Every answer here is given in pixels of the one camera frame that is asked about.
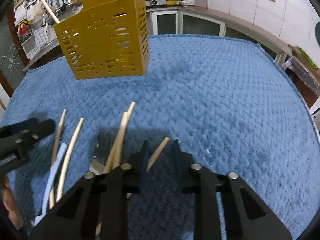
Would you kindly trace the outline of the person's left hand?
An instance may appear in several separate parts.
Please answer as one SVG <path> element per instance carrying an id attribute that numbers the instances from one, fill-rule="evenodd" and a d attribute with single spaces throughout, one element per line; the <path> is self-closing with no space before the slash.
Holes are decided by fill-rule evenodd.
<path id="1" fill-rule="evenodd" d="M 8 212 L 10 221 L 13 223 L 14 227 L 19 230 L 23 226 L 23 219 L 17 208 L 6 175 L 1 176 L 1 202 Z"/>

